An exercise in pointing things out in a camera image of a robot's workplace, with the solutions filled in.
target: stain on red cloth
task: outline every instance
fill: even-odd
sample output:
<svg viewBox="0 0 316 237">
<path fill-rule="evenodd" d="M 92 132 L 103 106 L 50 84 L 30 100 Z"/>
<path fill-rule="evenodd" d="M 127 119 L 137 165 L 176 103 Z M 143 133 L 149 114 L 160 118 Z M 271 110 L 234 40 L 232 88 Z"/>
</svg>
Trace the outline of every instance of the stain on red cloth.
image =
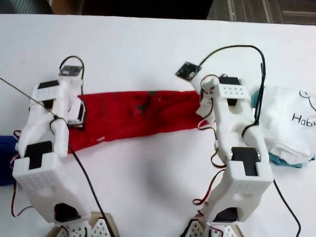
<svg viewBox="0 0 316 237">
<path fill-rule="evenodd" d="M 195 91 L 131 91 L 84 96 L 84 131 L 70 130 L 77 151 L 100 142 L 195 128 L 199 96 Z"/>
</svg>

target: dark floor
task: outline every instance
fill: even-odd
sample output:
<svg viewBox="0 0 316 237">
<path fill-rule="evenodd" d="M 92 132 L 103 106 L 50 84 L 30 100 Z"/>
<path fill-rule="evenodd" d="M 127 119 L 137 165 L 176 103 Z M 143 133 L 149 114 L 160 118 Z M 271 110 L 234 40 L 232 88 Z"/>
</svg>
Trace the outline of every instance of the dark floor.
<svg viewBox="0 0 316 237">
<path fill-rule="evenodd" d="M 316 25 L 316 0 L 214 0 L 207 19 Z"/>
</svg>

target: cable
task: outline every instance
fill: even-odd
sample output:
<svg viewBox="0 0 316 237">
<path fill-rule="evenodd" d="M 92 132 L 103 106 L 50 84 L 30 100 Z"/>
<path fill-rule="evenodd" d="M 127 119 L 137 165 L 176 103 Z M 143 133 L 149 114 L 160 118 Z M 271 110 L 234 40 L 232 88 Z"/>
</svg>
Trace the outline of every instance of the cable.
<svg viewBox="0 0 316 237">
<path fill-rule="evenodd" d="M 29 209 L 33 206 L 27 206 L 27 207 L 24 207 L 17 215 L 15 215 L 14 213 L 14 201 L 15 201 L 15 196 L 16 196 L 16 193 L 17 193 L 17 182 L 16 180 L 13 181 L 13 195 L 12 195 L 12 201 L 11 201 L 11 215 L 13 217 L 18 217 L 22 214 L 23 211 L 25 211 L 26 209 Z"/>
<path fill-rule="evenodd" d="M 215 136 L 215 138 L 217 139 L 217 137 L 216 137 L 216 133 L 215 133 L 215 129 L 213 128 L 213 127 L 201 127 L 200 125 L 205 121 L 205 119 L 208 117 L 208 116 L 210 116 L 211 115 L 211 113 L 212 113 L 212 111 L 213 111 L 213 98 L 211 98 L 211 104 L 212 104 L 212 107 L 211 107 L 211 110 L 210 110 L 210 112 L 208 112 L 208 114 L 206 115 L 206 116 L 204 116 L 203 118 L 202 118 L 202 120 L 197 124 L 197 128 L 198 128 L 198 130 L 200 130 L 200 131 L 203 131 L 203 130 L 207 130 L 207 129 L 213 129 L 213 131 L 214 131 L 214 136 Z"/>
<path fill-rule="evenodd" d="M 220 171 L 218 171 L 218 172 L 214 175 L 214 177 L 213 177 L 212 180 L 211 180 L 211 183 L 210 183 L 209 186 L 208 186 L 208 189 L 207 189 L 206 194 L 204 195 L 204 197 L 203 197 L 202 199 L 199 199 L 199 198 L 193 199 L 193 201 L 192 201 L 193 205 L 195 205 L 195 206 L 200 206 L 200 205 L 202 205 L 203 203 L 205 203 L 206 199 L 208 198 L 208 196 L 209 196 L 209 194 L 210 194 L 210 192 L 211 192 L 212 185 L 213 185 L 213 183 L 214 183 L 214 181 L 215 181 L 217 175 L 219 175 L 219 173 L 223 172 L 224 170 L 225 170 L 225 169 L 221 169 Z"/>
<path fill-rule="evenodd" d="M 280 189 L 278 188 L 278 185 L 277 185 L 277 182 L 276 180 L 274 179 L 273 180 L 273 183 L 276 187 L 276 190 L 277 190 L 277 193 L 279 194 L 280 198 L 282 199 L 283 203 L 285 204 L 285 206 L 287 207 L 287 209 L 290 211 L 290 213 L 292 214 L 292 216 L 294 217 L 297 225 L 298 225 L 298 231 L 297 231 L 297 234 L 296 234 L 296 237 L 298 237 L 300 235 L 300 232 L 301 232 L 301 223 L 300 221 L 297 219 L 296 215 L 294 214 L 294 212 L 292 211 L 292 209 L 290 208 L 290 206 L 287 204 L 286 200 L 284 199 Z"/>
<path fill-rule="evenodd" d="M 81 62 L 81 65 L 82 65 L 82 74 L 81 74 L 81 80 L 82 80 L 82 84 L 81 84 L 81 97 L 82 97 L 82 102 L 83 102 L 83 106 L 84 106 L 84 109 L 85 109 L 85 117 L 83 118 L 82 120 L 82 123 L 79 123 L 79 124 L 73 124 L 73 125 L 69 125 L 69 127 L 74 127 L 74 126 L 79 126 L 79 125 L 84 125 L 85 122 L 86 122 L 86 115 L 88 113 L 87 111 L 87 106 L 86 106 L 86 103 L 85 103 L 85 100 L 84 100 L 84 92 L 83 92 L 83 83 L 84 83 L 84 63 L 83 63 L 83 60 L 81 58 L 79 58 L 78 56 L 75 56 L 75 55 L 71 55 L 71 56 L 68 56 L 67 58 L 65 58 L 60 66 L 59 66 L 59 71 L 62 72 L 62 67 L 63 65 L 67 62 L 68 59 L 71 59 L 71 58 L 77 58 L 80 62 Z"/>
<path fill-rule="evenodd" d="M 14 137 L 16 140 L 19 140 L 19 139 L 20 139 L 20 135 L 18 135 L 17 133 L 20 133 L 20 134 L 21 134 L 21 130 L 14 130 L 14 131 L 13 131 L 13 137 Z"/>
<path fill-rule="evenodd" d="M 47 108 L 45 108 L 45 106 L 43 104 L 41 104 L 39 101 L 33 99 L 31 96 L 27 95 L 26 93 L 24 93 L 22 90 L 20 90 L 19 88 L 17 88 L 16 86 L 12 85 L 11 83 L 7 82 L 5 79 L 0 78 L 0 80 L 2 80 L 3 82 L 7 83 L 9 86 L 13 87 L 14 89 L 16 89 L 17 91 L 19 91 L 21 94 L 25 95 L 26 97 L 28 97 L 30 100 L 33 100 L 35 103 L 39 104 L 40 106 L 42 106 L 44 109 L 46 109 L 48 112 L 50 112 L 52 115 L 55 115 L 52 111 L 48 110 Z"/>
<path fill-rule="evenodd" d="M 220 237 L 223 237 L 223 236 L 224 236 L 224 232 L 223 232 L 222 230 L 220 230 L 220 229 L 218 229 L 218 228 L 215 228 L 215 227 L 213 227 L 213 226 L 211 226 L 211 225 L 210 225 L 210 228 L 212 228 L 212 229 L 214 229 L 214 230 L 220 232 L 220 233 L 221 233 Z"/>
<path fill-rule="evenodd" d="M 216 164 L 213 159 L 214 157 L 217 155 L 218 153 L 218 148 L 215 150 L 214 154 L 211 156 L 211 163 L 214 167 L 218 168 L 218 169 L 223 169 L 223 168 L 226 168 L 226 164 L 223 164 L 223 165 L 220 165 L 220 164 Z"/>
<path fill-rule="evenodd" d="M 67 60 L 67 58 L 62 62 L 62 64 L 61 64 L 60 67 L 62 67 L 63 63 L 65 63 L 66 60 Z M 5 83 L 7 83 L 8 85 L 10 85 L 11 87 L 13 87 L 14 89 L 16 89 L 17 91 L 19 91 L 20 93 L 22 93 L 23 95 L 25 95 L 26 97 L 30 98 L 31 100 L 35 101 L 36 103 L 40 104 L 41 106 L 43 106 L 43 107 L 45 108 L 44 105 L 42 105 L 40 102 L 38 102 L 37 100 L 35 100 L 35 99 L 33 99 L 32 97 L 30 97 L 29 95 L 27 95 L 26 93 L 24 93 L 23 91 L 21 91 L 21 90 L 18 89 L 17 87 L 13 86 L 12 84 L 10 84 L 9 82 L 7 82 L 6 80 L 4 80 L 4 79 L 2 79 L 2 78 L 0 78 L 0 79 L 1 79 L 2 81 L 4 81 Z M 65 120 L 64 118 L 58 117 L 57 115 L 55 115 L 55 114 L 54 114 L 52 111 L 50 111 L 49 109 L 47 109 L 47 108 L 45 108 L 45 109 L 46 109 L 47 111 L 49 111 L 51 114 L 53 114 L 53 116 L 54 116 L 54 119 L 49 123 L 49 128 L 50 128 L 51 132 L 53 133 L 53 131 L 52 131 L 52 129 L 51 129 L 51 124 L 52 124 L 54 121 L 58 120 L 58 119 L 62 119 L 65 123 L 66 123 L 66 120 Z M 98 205 L 98 207 L 99 207 L 99 209 L 100 209 L 100 212 L 101 212 L 101 214 L 102 214 L 102 217 L 103 217 L 104 221 L 106 222 L 106 224 L 107 224 L 107 226 L 108 226 L 110 235 L 113 237 L 113 236 L 114 236 L 114 233 L 113 233 L 113 231 L 112 231 L 112 228 L 111 228 L 111 226 L 110 226 L 110 223 L 109 223 L 108 219 L 106 218 L 106 216 L 105 216 L 105 214 L 104 214 L 104 211 L 103 211 L 103 209 L 102 209 L 102 207 L 101 207 L 101 205 L 100 205 L 100 203 L 99 203 L 99 200 L 98 200 L 98 198 L 97 198 L 97 196 L 96 196 L 96 194 L 95 194 L 95 191 L 94 191 L 94 188 L 93 188 L 93 186 L 92 186 L 92 183 L 91 183 L 91 181 L 90 181 L 90 179 L 89 179 L 89 176 L 88 176 L 87 172 L 85 171 L 85 168 L 83 167 L 82 163 L 80 162 L 80 160 L 79 160 L 79 158 L 78 158 L 76 152 L 74 151 L 74 149 L 71 147 L 70 144 L 68 144 L 68 147 L 69 147 L 69 150 L 71 151 L 71 153 L 73 154 L 73 156 L 75 157 L 76 161 L 78 162 L 80 168 L 82 169 L 82 171 L 83 171 L 83 173 L 84 173 L 84 175 L 85 175 L 85 177 L 86 177 L 86 179 L 87 179 L 87 181 L 88 181 L 88 183 L 89 183 L 89 186 L 90 186 L 90 189 L 91 189 L 92 194 L 93 194 L 93 196 L 94 196 L 94 199 L 95 199 L 95 201 L 96 201 L 96 203 L 97 203 L 97 205 Z M 14 210 L 14 209 L 13 209 L 13 206 L 14 206 L 15 194 L 16 194 L 16 181 L 15 181 L 14 192 L 13 192 L 13 197 L 12 197 L 12 202 L 11 202 L 11 214 L 12 214 L 12 216 L 14 216 L 14 217 L 16 217 L 16 216 L 14 215 L 14 211 L 13 211 L 13 210 Z M 28 207 L 24 208 L 22 211 L 20 211 L 20 212 L 18 213 L 17 216 L 19 216 L 24 210 L 26 210 L 27 208 L 30 208 L 30 207 L 31 207 L 31 206 L 28 206 Z"/>
<path fill-rule="evenodd" d="M 68 231 L 67 227 L 65 227 L 65 226 L 60 226 L 60 228 L 64 229 L 64 230 L 66 231 L 66 233 L 67 233 L 67 237 L 69 237 L 69 231 Z"/>
<path fill-rule="evenodd" d="M 83 173 L 84 173 L 84 175 L 85 175 L 85 177 L 86 177 L 86 179 L 87 179 L 87 181 L 88 181 L 88 184 L 89 184 L 89 186 L 90 186 L 90 189 L 91 189 L 91 192 L 92 192 L 92 194 L 93 194 L 93 196 L 94 196 L 94 199 L 95 199 L 95 201 L 96 201 L 96 203 L 97 203 L 97 205 L 98 205 L 98 207 L 99 207 L 99 209 L 100 209 L 100 212 L 101 212 L 101 214 L 102 214 L 102 217 L 103 217 L 103 219 L 105 220 L 105 222 L 106 222 L 106 224 L 107 224 L 107 226 L 108 226 L 110 235 L 113 237 L 113 236 L 114 236 L 114 233 L 113 233 L 113 231 L 112 231 L 112 228 L 111 228 L 111 226 L 110 226 L 110 223 L 109 223 L 108 219 L 106 218 L 106 216 L 105 216 L 105 214 L 104 214 L 104 212 L 103 212 L 103 209 L 102 209 L 102 207 L 101 207 L 101 205 L 100 205 L 100 203 L 99 203 L 99 200 L 98 200 L 97 195 L 95 194 L 94 188 L 93 188 L 93 186 L 92 186 L 92 183 L 91 183 L 91 181 L 90 181 L 90 178 L 89 178 L 87 172 L 85 171 L 85 168 L 83 167 L 83 165 L 82 165 L 81 161 L 79 160 L 79 158 L 78 158 L 78 156 L 77 156 L 75 150 L 71 147 L 70 144 L 68 145 L 68 148 L 69 148 L 69 150 L 71 151 L 71 153 L 73 154 L 73 156 L 75 157 L 75 159 L 76 159 L 77 163 L 79 164 L 80 168 L 82 169 L 82 171 L 83 171 Z"/>
<path fill-rule="evenodd" d="M 259 93 L 258 93 L 258 99 L 257 99 L 257 103 L 256 103 L 256 108 L 255 108 L 255 121 L 246 126 L 242 133 L 241 133 L 241 136 L 243 137 L 246 130 L 252 126 L 257 126 L 259 125 L 259 118 L 260 118 L 260 112 L 261 112 L 261 105 L 262 105 L 262 98 L 263 98 L 263 91 L 264 91 L 264 82 L 265 82 L 265 78 L 266 78 L 266 60 L 265 60 L 265 57 L 263 55 L 263 52 L 257 48 L 256 46 L 253 46 L 253 45 L 243 45 L 243 44 L 238 44 L 238 45 L 229 45 L 229 46 L 225 46 L 225 47 L 222 47 L 222 48 L 219 48 L 211 53 L 209 53 L 199 64 L 199 66 L 201 66 L 210 56 L 212 56 L 213 54 L 221 51 L 221 50 L 224 50 L 224 49 L 227 49 L 227 48 L 237 48 L 237 47 L 243 47 L 243 48 L 253 48 L 255 49 L 261 56 L 261 59 L 262 59 L 262 63 L 260 64 L 260 67 L 261 67 L 261 84 L 260 84 L 260 89 L 259 89 Z"/>
<path fill-rule="evenodd" d="M 223 49 L 236 48 L 236 47 L 250 47 L 250 48 L 253 48 L 253 49 L 255 49 L 257 52 L 259 52 L 259 54 L 260 54 L 260 56 L 261 56 L 261 59 L 262 59 L 262 63 L 260 64 L 260 67 L 261 67 L 261 84 L 260 84 L 259 93 L 258 93 L 258 99 L 257 99 L 256 107 L 255 107 L 255 114 L 254 114 L 255 121 L 254 121 L 252 124 L 246 126 L 246 127 L 243 129 L 243 131 L 242 131 L 242 133 L 241 133 L 241 136 L 244 137 L 244 134 L 245 134 L 245 132 L 246 132 L 246 130 L 247 130 L 248 128 L 250 128 L 250 127 L 252 127 L 252 126 L 257 126 L 257 125 L 259 125 L 259 119 L 260 119 L 260 113 L 261 113 L 261 105 L 262 105 L 262 99 L 263 99 L 263 91 L 264 91 L 264 82 L 265 82 L 265 78 L 266 78 L 266 61 L 265 61 L 265 57 L 264 57 L 262 51 L 261 51 L 259 48 L 255 47 L 255 46 L 253 46 L 253 45 L 230 45 L 230 46 L 226 46 L 226 47 L 219 48 L 219 49 L 217 49 L 217 50 L 211 52 L 210 54 L 208 54 L 208 55 L 200 62 L 199 66 L 201 66 L 210 56 L 212 56 L 212 55 L 215 54 L 216 52 L 219 52 L 219 51 L 221 51 L 221 50 L 223 50 Z M 212 159 L 214 158 L 214 156 L 217 154 L 217 151 L 218 151 L 218 150 L 216 150 L 216 152 L 215 152 L 215 153 L 213 154 L 213 156 L 211 157 L 211 161 L 212 161 Z M 285 204 L 285 206 L 287 207 L 287 209 L 290 211 L 290 213 L 291 213 L 292 216 L 294 217 L 295 221 L 297 222 L 297 225 L 298 225 L 298 232 L 297 232 L 297 234 L 296 234 L 296 237 L 298 237 L 299 234 L 300 234 L 300 232 L 301 232 L 301 224 L 300 224 L 299 220 L 297 219 L 296 215 L 294 214 L 294 212 L 291 210 L 290 206 L 287 204 L 286 200 L 284 199 L 284 197 L 283 197 L 283 195 L 282 195 L 280 189 L 278 188 L 277 183 L 276 183 L 275 180 L 273 180 L 273 183 L 274 183 L 274 185 L 275 185 L 275 187 L 276 187 L 276 190 L 277 190 L 279 196 L 281 197 L 283 203 Z"/>
<path fill-rule="evenodd" d="M 203 85 L 202 85 L 202 82 L 203 82 L 206 78 L 208 78 L 208 77 L 216 77 L 216 78 L 219 79 L 219 77 L 216 76 L 215 74 L 208 74 L 208 75 L 206 75 L 205 77 L 203 77 L 203 79 L 199 82 L 199 85 L 200 85 L 201 89 L 203 90 L 203 92 L 204 92 L 205 94 L 209 94 L 210 92 L 207 92 L 207 91 L 204 89 L 204 87 L 203 87 Z"/>
</svg>

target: red wire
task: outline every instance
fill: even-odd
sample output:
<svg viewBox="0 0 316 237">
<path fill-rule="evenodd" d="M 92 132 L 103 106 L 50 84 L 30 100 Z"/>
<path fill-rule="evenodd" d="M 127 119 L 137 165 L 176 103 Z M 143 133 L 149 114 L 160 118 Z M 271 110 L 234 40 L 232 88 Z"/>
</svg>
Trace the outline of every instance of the red wire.
<svg viewBox="0 0 316 237">
<path fill-rule="evenodd" d="M 14 200 L 15 200 L 16 193 L 17 193 L 17 182 L 16 182 L 16 180 L 14 180 L 14 182 L 13 182 L 13 196 L 12 196 L 12 201 L 11 201 L 11 215 L 13 217 L 18 217 L 26 209 L 29 209 L 29 208 L 33 207 L 33 206 L 24 207 L 17 215 L 15 215 L 14 214 Z"/>
<path fill-rule="evenodd" d="M 67 228 L 65 226 L 60 226 L 62 229 L 64 229 L 67 233 L 67 236 L 69 236 L 69 231 L 67 230 Z"/>
<path fill-rule="evenodd" d="M 195 206 L 200 206 L 200 205 L 202 205 L 202 204 L 206 201 L 206 199 L 208 198 L 208 196 L 209 196 L 209 194 L 210 194 L 210 192 L 211 192 L 212 185 L 213 185 L 213 183 L 214 183 L 214 181 L 215 181 L 217 175 L 218 175 L 219 173 L 223 172 L 223 171 L 225 171 L 225 169 L 221 169 L 220 171 L 218 171 L 218 172 L 215 174 L 215 176 L 214 176 L 214 177 L 212 178 L 212 180 L 211 180 L 211 183 L 210 183 L 209 186 L 208 186 L 208 189 L 207 189 L 206 194 L 204 195 L 204 197 L 203 197 L 202 199 L 199 199 L 199 198 L 193 199 L 192 203 L 193 203 Z"/>
<path fill-rule="evenodd" d="M 218 169 L 222 169 L 222 168 L 226 168 L 226 164 L 224 165 L 220 165 L 220 164 L 216 164 L 214 161 L 213 161 L 213 158 L 217 155 L 218 153 L 218 148 L 216 149 L 215 153 L 211 156 L 211 162 L 212 162 L 212 165 Z"/>
<path fill-rule="evenodd" d="M 16 134 L 17 132 L 21 133 L 21 130 L 14 130 L 14 131 L 13 131 L 13 136 L 14 136 L 17 140 L 19 140 L 20 136 Z"/>
<path fill-rule="evenodd" d="M 220 229 L 218 229 L 218 228 L 215 228 L 215 227 L 213 227 L 213 226 L 210 226 L 210 228 L 212 228 L 212 229 L 214 229 L 214 230 L 220 232 L 220 233 L 221 233 L 221 236 L 220 236 L 220 237 L 223 237 L 224 232 L 223 232 L 222 230 L 220 230 Z"/>
</svg>

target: black wire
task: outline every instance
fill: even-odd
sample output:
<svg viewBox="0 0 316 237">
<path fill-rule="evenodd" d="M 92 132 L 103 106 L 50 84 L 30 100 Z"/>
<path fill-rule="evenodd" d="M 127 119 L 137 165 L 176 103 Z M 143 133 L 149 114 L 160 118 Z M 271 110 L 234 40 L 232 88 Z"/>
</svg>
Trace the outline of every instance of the black wire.
<svg viewBox="0 0 316 237">
<path fill-rule="evenodd" d="M 22 90 L 20 90 L 19 88 L 17 88 L 16 86 L 12 85 L 11 83 L 7 82 L 5 79 L 0 78 L 0 80 L 2 80 L 3 82 L 7 83 L 9 86 L 13 87 L 14 89 L 16 89 L 17 91 L 19 91 L 21 94 L 23 94 L 24 96 L 28 97 L 30 100 L 33 100 L 34 102 L 36 102 L 37 104 L 39 104 L 40 106 L 42 106 L 44 109 L 46 109 L 48 112 L 50 112 L 53 116 L 55 115 L 51 110 L 45 108 L 45 106 L 43 104 L 41 104 L 39 101 L 33 99 L 31 96 L 29 96 L 28 94 L 24 93 Z"/>
<path fill-rule="evenodd" d="M 65 58 L 60 66 L 59 66 L 59 71 L 62 72 L 62 67 L 63 65 L 67 62 L 68 59 L 71 59 L 71 58 L 77 58 L 80 62 L 81 62 L 81 65 L 82 65 L 82 74 L 81 74 L 81 80 L 82 80 L 82 85 L 81 85 L 81 97 L 82 97 L 82 102 L 83 102 L 83 106 L 84 106 L 84 109 L 85 109 L 85 116 L 83 117 L 83 121 L 82 123 L 79 123 L 79 124 L 72 124 L 72 125 L 69 125 L 69 127 L 74 127 L 74 126 L 79 126 L 79 125 L 84 125 L 85 122 L 86 122 L 86 115 L 88 113 L 87 111 L 87 105 L 85 103 L 85 100 L 84 100 L 84 92 L 83 92 L 83 83 L 84 83 L 84 63 L 83 63 L 83 60 L 81 58 L 79 58 L 78 56 L 75 56 L 75 55 L 71 55 L 71 56 L 68 56 L 67 58 Z"/>
<path fill-rule="evenodd" d="M 230 45 L 230 46 L 226 46 L 226 47 L 222 47 L 222 48 L 219 48 L 213 52 L 211 52 L 210 54 L 207 55 L 207 57 L 205 57 L 199 64 L 199 66 L 201 66 L 210 56 L 212 56 L 213 54 L 215 54 L 216 52 L 218 51 L 221 51 L 223 49 L 227 49 L 227 48 L 237 48 L 237 47 L 249 47 L 249 48 L 253 48 L 255 49 L 256 51 L 259 52 L 259 54 L 261 55 L 261 59 L 262 59 L 262 63 L 260 64 L 260 67 L 261 67 L 261 84 L 260 84 L 260 88 L 259 88 L 259 92 L 258 92 L 258 98 L 257 98 L 257 103 L 256 103 L 256 107 L 255 107 L 255 114 L 254 114 L 254 117 L 255 117 L 255 121 L 246 126 L 242 133 L 241 133 L 241 136 L 243 137 L 246 130 L 252 126 L 257 126 L 259 125 L 259 118 L 260 118 L 260 113 L 261 113 L 261 105 L 262 105 L 262 99 L 263 99 L 263 91 L 264 91 L 264 82 L 265 82 L 265 79 L 266 79 L 266 60 L 265 60 L 265 57 L 262 53 L 262 51 L 260 49 L 258 49 L 256 46 L 253 46 L 253 45 Z M 299 222 L 299 220 L 297 219 L 297 217 L 295 216 L 294 212 L 291 210 L 290 206 L 287 204 L 286 200 L 284 199 L 280 189 L 278 188 L 277 186 L 277 183 L 275 180 L 273 180 L 273 183 L 276 187 L 276 190 L 279 194 L 279 196 L 281 197 L 283 203 L 285 204 L 285 206 L 287 207 L 287 209 L 291 212 L 292 216 L 294 217 L 295 221 L 297 222 L 298 224 L 298 232 L 296 234 L 296 237 L 299 236 L 300 232 L 301 232 L 301 224 Z"/>
<path fill-rule="evenodd" d="M 225 46 L 225 47 L 222 47 L 222 48 L 219 48 L 213 52 L 211 52 L 210 54 L 208 54 L 199 64 L 199 66 L 201 66 L 210 56 L 212 56 L 213 54 L 221 51 L 221 50 L 224 50 L 224 49 L 227 49 L 227 48 L 237 48 L 237 47 L 243 47 L 243 48 L 253 48 L 255 49 L 261 56 L 261 59 L 262 59 L 262 63 L 260 64 L 260 67 L 261 67 L 261 84 L 260 84 L 260 89 L 259 89 L 259 93 L 258 93 L 258 99 L 257 99 L 257 103 L 256 103 L 256 108 L 255 108 L 255 121 L 254 123 L 246 126 L 244 128 L 244 130 L 242 131 L 241 133 L 241 136 L 243 137 L 246 130 L 252 126 L 257 126 L 259 125 L 259 118 L 260 118 L 260 112 L 261 112 L 261 105 L 262 105 L 262 98 L 263 98 L 263 90 L 264 90 L 264 82 L 265 82 L 265 79 L 266 79 L 266 60 L 265 60 L 265 56 L 263 55 L 263 52 L 257 48 L 256 46 L 253 46 L 253 45 L 247 45 L 247 44 L 237 44 L 237 45 L 229 45 L 229 46 Z"/>
<path fill-rule="evenodd" d="M 60 65 L 60 68 L 63 66 L 63 64 L 65 63 L 65 61 L 68 60 L 69 58 L 70 58 L 70 57 L 66 58 L 66 59 L 62 62 L 62 64 Z M 10 85 L 12 88 L 14 88 L 14 89 L 16 89 L 17 91 L 19 91 L 21 94 L 25 95 L 25 96 L 28 97 L 29 99 L 31 99 L 31 100 L 35 101 L 36 103 L 38 103 L 39 105 L 43 106 L 47 111 L 49 111 L 51 114 L 53 114 L 54 119 L 49 123 L 49 128 L 50 128 L 50 130 L 51 130 L 51 132 L 52 132 L 53 134 L 54 134 L 54 132 L 53 132 L 52 129 L 51 129 L 51 125 L 52 125 L 52 123 L 53 123 L 54 121 L 56 121 L 56 120 L 58 120 L 58 119 L 62 119 L 62 120 L 66 123 L 66 125 L 68 125 L 67 122 L 66 122 L 66 120 L 65 120 L 64 118 L 61 118 L 61 117 L 57 116 L 56 114 L 54 114 L 52 111 L 50 111 L 49 109 L 47 109 L 44 105 L 42 105 L 39 101 L 33 99 L 31 96 L 27 95 L 27 94 L 24 93 L 22 90 L 18 89 L 17 87 L 15 87 L 14 85 L 10 84 L 10 83 L 7 82 L 6 80 L 4 80 L 4 79 L 2 79 L 2 78 L 0 78 L 0 79 L 1 79 L 2 81 L 4 81 L 5 83 L 7 83 L 8 85 Z M 99 203 L 99 200 L 98 200 L 97 195 L 95 194 L 95 191 L 94 191 L 94 189 L 93 189 L 92 183 L 91 183 L 91 181 L 90 181 L 90 178 L 89 178 L 87 172 L 85 171 L 85 168 L 83 167 L 83 165 L 82 165 L 82 163 L 80 162 L 80 160 L 79 160 L 79 158 L 78 158 L 76 152 L 74 151 L 74 149 L 71 147 L 71 145 L 70 145 L 69 143 L 68 143 L 68 148 L 69 148 L 69 150 L 71 151 L 71 153 L 73 154 L 73 156 L 75 157 L 76 161 L 78 162 L 80 168 L 82 169 L 82 171 L 83 171 L 83 173 L 84 173 L 84 175 L 85 175 L 85 177 L 86 177 L 86 179 L 87 179 L 87 181 L 88 181 L 88 183 L 89 183 L 89 186 L 90 186 L 90 189 L 91 189 L 92 194 L 93 194 L 93 196 L 94 196 L 94 199 L 95 199 L 95 201 L 96 201 L 96 203 L 97 203 L 97 205 L 98 205 L 98 207 L 99 207 L 99 209 L 100 209 L 100 212 L 101 212 L 101 214 L 102 214 L 102 217 L 103 217 L 104 221 L 106 222 L 107 227 L 108 227 L 108 229 L 109 229 L 110 236 L 114 237 L 114 233 L 113 233 L 113 231 L 112 231 L 112 228 L 111 228 L 111 226 L 110 226 L 110 223 L 109 223 L 108 219 L 106 218 L 106 216 L 105 216 L 105 214 L 104 214 L 104 211 L 103 211 L 103 209 L 102 209 L 102 207 L 101 207 L 101 205 L 100 205 L 100 203 Z"/>
<path fill-rule="evenodd" d="M 90 189 L 91 189 L 91 192 L 92 192 L 92 194 L 93 194 L 93 196 L 94 196 L 94 199 L 95 199 L 95 201 L 96 201 L 96 203 L 97 203 L 97 205 L 98 205 L 98 207 L 99 207 L 99 209 L 100 209 L 100 212 L 101 212 L 101 214 L 102 214 L 102 217 L 103 217 L 103 219 L 105 220 L 105 222 L 106 222 L 106 224 L 107 224 L 107 226 L 108 226 L 110 235 L 113 237 L 113 236 L 114 236 L 114 233 L 113 233 L 113 231 L 112 231 L 112 228 L 111 228 L 111 226 L 110 226 L 110 223 L 108 222 L 108 219 L 106 218 L 106 216 L 105 216 L 105 214 L 104 214 L 104 212 L 103 212 L 103 209 L 102 209 L 102 207 L 101 207 L 101 205 L 100 205 L 100 203 L 99 203 L 99 200 L 98 200 L 97 195 L 95 194 L 94 188 L 93 188 L 93 186 L 92 186 L 92 183 L 91 183 L 91 181 L 90 181 L 90 178 L 89 178 L 87 172 L 85 171 L 85 168 L 83 167 L 83 165 L 82 165 L 81 161 L 79 160 L 79 158 L 78 158 L 78 156 L 77 156 L 75 150 L 71 147 L 70 144 L 68 144 L 68 148 L 69 148 L 69 150 L 71 151 L 71 153 L 73 154 L 73 156 L 75 157 L 75 159 L 76 159 L 76 161 L 78 162 L 80 168 L 82 169 L 82 171 L 83 171 L 83 173 L 84 173 L 84 175 L 85 175 L 85 177 L 86 177 L 86 179 L 87 179 L 87 181 L 88 181 L 88 184 L 89 184 L 89 186 L 90 186 Z"/>
<path fill-rule="evenodd" d="M 298 231 L 297 231 L 297 234 L 296 234 L 296 237 L 298 237 L 300 235 L 300 232 L 301 232 L 301 224 L 300 224 L 300 221 L 297 219 L 296 215 L 294 214 L 294 212 L 292 211 L 292 209 L 290 208 L 290 206 L 287 204 L 286 200 L 284 199 L 280 189 L 278 188 L 278 185 L 276 183 L 276 180 L 274 179 L 273 180 L 273 183 L 276 187 L 276 190 L 277 190 L 277 193 L 279 194 L 280 198 L 282 199 L 283 203 L 285 204 L 285 206 L 287 207 L 287 209 L 291 212 L 292 216 L 294 217 L 297 225 L 298 225 Z"/>
</svg>

